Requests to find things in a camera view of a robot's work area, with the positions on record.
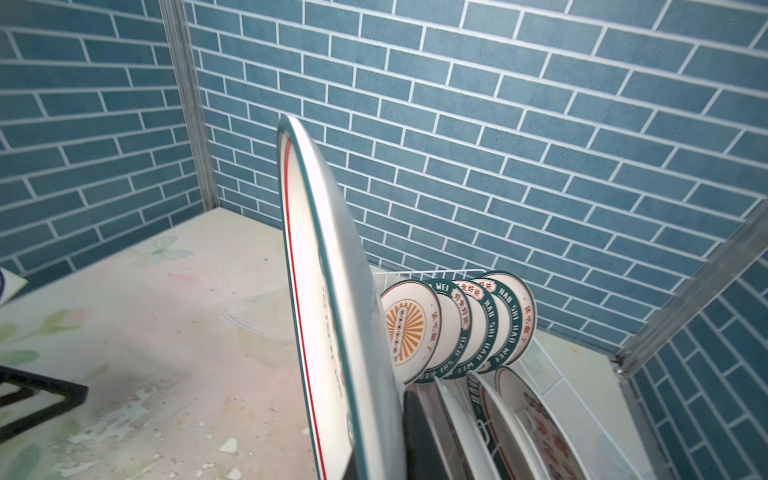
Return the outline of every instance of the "gray metal frame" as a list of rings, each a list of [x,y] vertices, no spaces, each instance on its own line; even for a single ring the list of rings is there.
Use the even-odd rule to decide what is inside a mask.
[[[208,151],[208,136],[203,116],[203,102],[197,85],[197,73],[192,57],[192,41],[187,26],[187,13],[183,0],[160,0],[165,35],[170,49],[170,60],[174,65],[176,83],[179,87],[181,110],[187,123],[194,169],[200,185],[200,195],[205,211],[221,205],[216,189],[214,164]]]
[[[630,375],[701,309],[720,295],[768,249],[768,201],[762,202],[731,238],[616,355]]]

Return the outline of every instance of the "floral tablecloth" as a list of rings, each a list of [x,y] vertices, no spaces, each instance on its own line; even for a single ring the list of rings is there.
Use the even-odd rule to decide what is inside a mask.
[[[216,209],[0,308],[0,364],[90,388],[0,478],[315,478],[287,286],[281,232]]]

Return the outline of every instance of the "white wire rack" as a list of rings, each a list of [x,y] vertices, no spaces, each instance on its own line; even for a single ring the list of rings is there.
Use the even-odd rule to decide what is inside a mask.
[[[463,270],[403,270],[401,272],[379,271],[379,269],[376,269],[373,271],[373,280],[376,282],[376,289],[379,295],[381,295],[384,290],[402,280],[428,280],[430,278],[464,280],[477,278],[483,273],[485,273],[485,270],[479,268]]]

